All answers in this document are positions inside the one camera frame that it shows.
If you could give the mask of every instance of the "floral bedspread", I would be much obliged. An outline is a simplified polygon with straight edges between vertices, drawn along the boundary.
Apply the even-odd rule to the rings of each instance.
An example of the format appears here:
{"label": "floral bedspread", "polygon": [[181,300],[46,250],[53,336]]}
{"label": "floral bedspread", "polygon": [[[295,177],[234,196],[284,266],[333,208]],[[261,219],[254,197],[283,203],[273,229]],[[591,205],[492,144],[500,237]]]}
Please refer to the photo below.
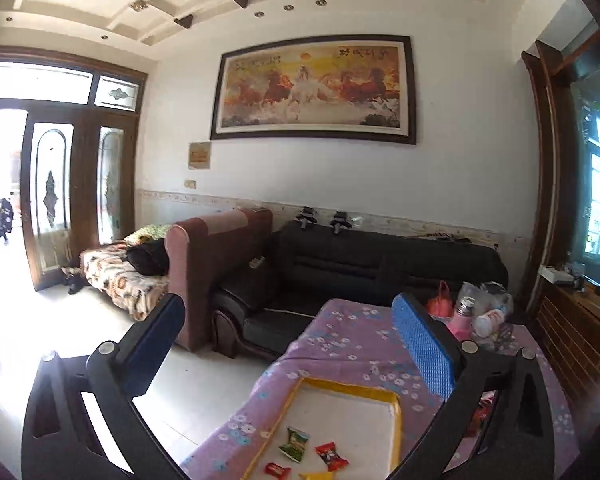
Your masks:
{"label": "floral bedspread", "polygon": [[[498,351],[525,346],[538,352],[554,419],[555,477],[576,458],[578,447],[562,389],[535,340],[523,326],[513,327]],[[287,352],[256,382],[249,400],[182,464],[193,480],[237,480],[269,438],[286,398],[300,377],[380,387],[400,396],[401,458],[427,429],[442,400],[430,394],[416,365],[392,327],[391,309],[328,301]],[[449,466],[467,459],[474,438],[463,439]],[[338,449],[347,457],[345,449]]]}
{"label": "floral bedspread", "polygon": [[168,276],[143,276],[129,262],[127,244],[111,244],[84,251],[81,256],[82,272],[87,281],[106,293],[113,303],[142,321],[158,304],[169,288]]}

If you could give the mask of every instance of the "green pillow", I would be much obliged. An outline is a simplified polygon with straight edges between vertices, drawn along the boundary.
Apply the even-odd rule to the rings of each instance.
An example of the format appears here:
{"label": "green pillow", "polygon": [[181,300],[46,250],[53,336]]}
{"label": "green pillow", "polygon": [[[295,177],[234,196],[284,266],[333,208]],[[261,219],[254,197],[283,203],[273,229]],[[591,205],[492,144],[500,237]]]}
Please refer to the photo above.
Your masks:
{"label": "green pillow", "polygon": [[167,235],[167,231],[171,229],[173,224],[164,224],[164,225],[147,225],[141,227],[135,233],[131,233],[128,237],[125,238],[125,242],[131,245],[138,245],[142,243],[141,237],[149,237],[153,240],[158,240],[160,238],[164,238]]}

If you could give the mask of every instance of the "black leather sofa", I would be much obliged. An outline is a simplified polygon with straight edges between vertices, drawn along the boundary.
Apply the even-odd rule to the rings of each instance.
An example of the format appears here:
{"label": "black leather sofa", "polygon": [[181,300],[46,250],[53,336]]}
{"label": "black leather sofa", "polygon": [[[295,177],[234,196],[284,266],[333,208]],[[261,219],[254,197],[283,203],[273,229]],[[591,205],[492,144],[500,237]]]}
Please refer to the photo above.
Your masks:
{"label": "black leather sofa", "polygon": [[282,355],[331,298],[390,306],[408,290],[422,304],[440,280],[458,294],[462,282],[507,286],[507,269],[491,248],[439,239],[343,230],[290,222],[271,235],[265,259],[225,277],[211,293],[214,349]]}

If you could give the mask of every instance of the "blue gripper pad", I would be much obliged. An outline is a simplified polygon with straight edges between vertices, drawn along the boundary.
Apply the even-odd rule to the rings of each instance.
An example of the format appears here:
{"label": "blue gripper pad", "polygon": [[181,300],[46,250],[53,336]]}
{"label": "blue gripper pad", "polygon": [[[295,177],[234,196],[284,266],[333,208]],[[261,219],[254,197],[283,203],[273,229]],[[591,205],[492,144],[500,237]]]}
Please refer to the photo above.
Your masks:
{"label": "blue gripper pad", "polygon": [[431,393],[447,400],[456,384],[448,354],[402,294],[394,298],[392,317],[400,338],[427,383],[427,388]]}

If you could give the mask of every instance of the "floor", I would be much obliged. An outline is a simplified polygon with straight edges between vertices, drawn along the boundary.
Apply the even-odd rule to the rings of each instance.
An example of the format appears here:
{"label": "floor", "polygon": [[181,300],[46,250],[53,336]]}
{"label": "floor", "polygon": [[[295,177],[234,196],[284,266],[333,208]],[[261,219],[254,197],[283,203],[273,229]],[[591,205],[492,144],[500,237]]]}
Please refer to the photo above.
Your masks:
{"label": "floor", "polygon": [[[20,439],[29,391],[42,353],[91,354],[104,340],[119,340],[131,319],[93,288],[69,296],[64,286],[36,293],[20,233],[0,240],[0,460],[18,478]],[[162,446],[179,462],[246,401],[269,364],[234,360],[209,348],[195,354],[171,349],[149,391],[135,399]],[[84,394],[107,457],[128,469],[91,394]]]}

